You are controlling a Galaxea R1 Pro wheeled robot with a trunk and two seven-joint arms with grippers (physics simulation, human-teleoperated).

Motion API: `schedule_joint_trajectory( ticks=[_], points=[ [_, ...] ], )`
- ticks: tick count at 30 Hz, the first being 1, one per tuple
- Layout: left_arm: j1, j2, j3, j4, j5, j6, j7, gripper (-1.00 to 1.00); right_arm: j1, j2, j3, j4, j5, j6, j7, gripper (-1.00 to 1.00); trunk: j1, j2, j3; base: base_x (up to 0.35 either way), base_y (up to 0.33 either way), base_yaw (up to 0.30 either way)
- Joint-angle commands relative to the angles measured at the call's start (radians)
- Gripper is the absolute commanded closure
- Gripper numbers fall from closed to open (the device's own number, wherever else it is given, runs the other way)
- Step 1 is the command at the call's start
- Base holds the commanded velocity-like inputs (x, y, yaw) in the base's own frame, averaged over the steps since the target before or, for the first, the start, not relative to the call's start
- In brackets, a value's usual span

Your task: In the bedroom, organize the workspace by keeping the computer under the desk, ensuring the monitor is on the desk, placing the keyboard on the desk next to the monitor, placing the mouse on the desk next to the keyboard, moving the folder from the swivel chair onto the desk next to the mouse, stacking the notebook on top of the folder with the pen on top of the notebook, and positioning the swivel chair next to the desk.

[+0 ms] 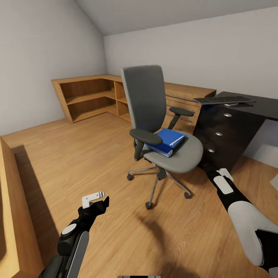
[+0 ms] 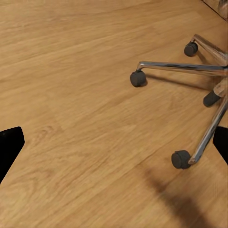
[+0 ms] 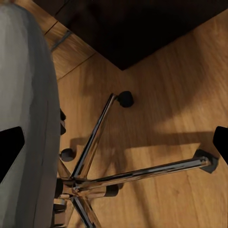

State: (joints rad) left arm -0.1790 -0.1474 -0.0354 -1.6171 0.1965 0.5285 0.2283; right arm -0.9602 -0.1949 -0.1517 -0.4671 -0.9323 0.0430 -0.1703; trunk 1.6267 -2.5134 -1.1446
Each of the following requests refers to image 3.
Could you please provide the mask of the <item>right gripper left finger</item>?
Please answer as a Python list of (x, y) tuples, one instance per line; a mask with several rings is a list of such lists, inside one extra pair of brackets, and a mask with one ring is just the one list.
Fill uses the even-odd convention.
[(0, 132), (0, 183), (25, 145), (20, 126)]

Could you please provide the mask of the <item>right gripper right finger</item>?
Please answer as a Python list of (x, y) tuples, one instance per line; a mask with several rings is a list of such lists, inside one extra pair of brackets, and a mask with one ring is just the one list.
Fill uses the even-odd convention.
[(228, 165), (228, 128), (218, 126), (212, 142)]

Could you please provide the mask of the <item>swivel chair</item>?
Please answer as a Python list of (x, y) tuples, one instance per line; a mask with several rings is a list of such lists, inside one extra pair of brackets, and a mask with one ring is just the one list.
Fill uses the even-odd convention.
[(27, 9), (0, 5), (0, 132), (20, 126), (25, 139), (0, 183), (0, 228), (67, 228), (74, 208), (85, 228), (102, 228), (88, 199), (115, 197), (119, 183), (195, 168), (211, 174), (219, 165), (218, 157), (198, 149), (191, 159), (88, 180), (114, 100), (125, 108), (134, 103), (129, 91), (109, 95), (70, 173), (62, 161), (74, 159), (72, 149), (59, 154), (66, 116), (46, 37)]

